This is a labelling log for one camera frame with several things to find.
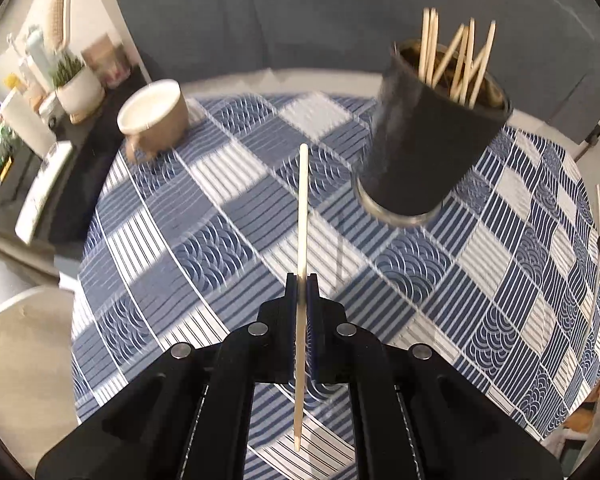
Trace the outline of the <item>wooden chopstick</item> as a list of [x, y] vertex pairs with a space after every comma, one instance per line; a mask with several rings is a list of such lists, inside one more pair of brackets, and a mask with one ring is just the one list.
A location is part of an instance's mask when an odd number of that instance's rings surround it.
[[436, 64], [437, 44], [438, 44], [438, 28], [439, 15], [435, 8], [429, 12], [429, 32], [428, 32], [428, 50], [427, 50], [427, 65], [426, 65], [426, 84], [432, 86], [434, 79], [434, 64]]
[[490, 61], [491, 51], [492, 51], [493, 44], [494, 44], [495, 32], [496, 32], [496, 21], [492, 21], [490, 24], [489, 30], [488, 30], [488, 34], [486, 35], [486, 44], [484, 45], [484, 47], [482, 49], [482, 55], [481, 55], [480, 63], [479, 63], [478, 70], [477, 70], [474, 88], [472, 89], [472, 93], [471, 93], [471, 96], [469, 99], [468, 106], [470, 108], [475, 107], [477, 99], [478, 99], [478, 95], [480, 93], [480, 88], [481, 88], [484, 76], [486, 76], [486, 68], [488, 67], [488, 64]]
[[296, 340], [294, 341], [294, 450], [300, 451], [306, 390], [306, 268], [308, 267], [309, 147], [299, 148]]
[[426, 80], [428, 40], [430, 26], [430, 10], [422, 10], [422, 33], [420, 34], [420, 50], [418, 61], [418, 78], [424, 82]]

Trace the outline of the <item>black cylindrical utensil holder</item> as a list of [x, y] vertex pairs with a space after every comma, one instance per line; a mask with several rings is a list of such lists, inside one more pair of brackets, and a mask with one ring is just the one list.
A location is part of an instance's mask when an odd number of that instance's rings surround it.
[[419, 226], [437, 214], [513, 111], [490, 75], [474, 108], [452, 101], [445, 88], [418, 78], [418, 58], [417, 40], [392, 45], [372, 136], [352, 176], [363, 208], [397, 228]]

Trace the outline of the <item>blue white patterned tablecloth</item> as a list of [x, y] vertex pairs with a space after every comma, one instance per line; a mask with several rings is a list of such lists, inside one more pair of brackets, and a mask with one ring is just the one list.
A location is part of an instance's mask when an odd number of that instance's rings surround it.
[[386, 344], [436, 351], [543, 439], [600, 380], [597, 229], [560, 145], [504, 128], [423, 226], [368, 214], [351, 172], [375, 104], [350, 96], [204, 99], [143, 165], [114, 158], [73, 305], [76, 417], [172, 344], [205, 347], [279, 297], [297, 258], [298, 151], [310, 149], [309, 270]]

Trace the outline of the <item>beige ceramic mug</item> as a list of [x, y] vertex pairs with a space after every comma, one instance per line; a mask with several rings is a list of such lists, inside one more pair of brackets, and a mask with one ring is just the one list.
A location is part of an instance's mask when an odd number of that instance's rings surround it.
[[174, 148], [189, 126], [181, 85], [173, 79], [146, 84], [123, 104], [117, 124], [131, 164], [148, 162]]

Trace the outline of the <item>white potted plant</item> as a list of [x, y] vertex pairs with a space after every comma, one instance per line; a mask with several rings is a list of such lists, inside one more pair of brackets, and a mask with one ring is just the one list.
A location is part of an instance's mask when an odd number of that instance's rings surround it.
[[73, 125], [92, 116], [105, 99], [95, 73], [70, 51], [62, 52], [50, 73], [57, 99]]

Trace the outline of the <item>pink jar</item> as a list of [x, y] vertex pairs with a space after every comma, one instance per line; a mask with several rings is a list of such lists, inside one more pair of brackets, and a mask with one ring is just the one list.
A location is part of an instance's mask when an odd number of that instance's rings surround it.
[[107, 89], [115, 89], [131, 75], [131, 65], [122, 44], [114, 44], [102, 35], [81, 51], [85, 64]]

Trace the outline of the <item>grey fabric backdrop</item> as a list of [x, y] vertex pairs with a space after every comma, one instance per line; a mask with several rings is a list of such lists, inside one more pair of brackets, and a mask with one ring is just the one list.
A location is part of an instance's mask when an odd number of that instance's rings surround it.
[[117, 0], [148, 72], [181, 81], [287, 68], [379, 73], [439, 11], [496, 28], [489, 70], [518, 110], [581, 141], [600, 119], [595, 0]]

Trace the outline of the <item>white paper roll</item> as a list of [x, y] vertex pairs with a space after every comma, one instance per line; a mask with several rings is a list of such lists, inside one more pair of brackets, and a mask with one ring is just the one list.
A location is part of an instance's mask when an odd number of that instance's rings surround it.
[[35, 113], [23, 95], [12, 89], [0, 107], [0, 114], [9, 128], [40, 159], [44, 159], [56, 143], [56, 136], [43, 119]]

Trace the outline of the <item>wooden hair brush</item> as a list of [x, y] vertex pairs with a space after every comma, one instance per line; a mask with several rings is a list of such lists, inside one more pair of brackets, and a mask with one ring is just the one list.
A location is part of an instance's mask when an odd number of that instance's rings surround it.
[[45, 45], [54, 53], [68, 47], [71, 0], [50, 0], [45, 22]]

